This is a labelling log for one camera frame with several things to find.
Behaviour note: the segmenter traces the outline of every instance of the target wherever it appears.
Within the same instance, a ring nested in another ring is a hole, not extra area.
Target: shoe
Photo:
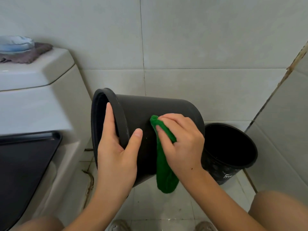
[[[210,222],[201,221],[198,225],[196,225],[195,231],[216,231],[216,228]]]
[[[124,220],[115,220],[111,223],[109,231],[131,231],[131,228]]]

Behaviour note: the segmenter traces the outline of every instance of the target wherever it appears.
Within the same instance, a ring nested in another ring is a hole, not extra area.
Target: gray towel
[[[0,54],[0,63],[14,62],[20,64],[30,64],[40,55],[52,50],[53,46],[48,43],[35,42],[34,48],[20,54]]]

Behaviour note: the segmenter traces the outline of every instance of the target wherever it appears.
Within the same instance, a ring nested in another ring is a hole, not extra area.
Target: folded cloth
[[[52,50],[53,46],[48,43],[35,42],[34,48],[20,54],[0,54],[0,63],[13,62],[20,64],[30,64],[40,55]]]
[[[163,129],[163,131],[167,134],[172,143],[176,142],[176,137],[172,134],[172,132],[168,129],[168,127],[165,126],[165,124],[161,120],[158,120],[158,116],[153,115],[150,118],[150,122],[156,133],[156,141],[157,141],[157,160],[156,160],[157,188],[160,189],[163,193],[169,194],[175,190],[177,184],[179,183],[179,179],[168,165],[163,147],[161,146],[161,142],[158,137],[158,133],[156,131],[156,126],[160,126]]]

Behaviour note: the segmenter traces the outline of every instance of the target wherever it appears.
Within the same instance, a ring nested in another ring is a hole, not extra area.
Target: toilet
[[[0,107],[0,135],[61,133],[61,144],[16,225],[54,214],[91,136],[91,98],[69,51],[54,48],[28,65],[0,63]]]

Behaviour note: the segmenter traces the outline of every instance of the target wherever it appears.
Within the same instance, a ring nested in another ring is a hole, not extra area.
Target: blue soap dish
[[[0,36],[0,53],[17,54],[31,50],[34,40],[25,36]]]

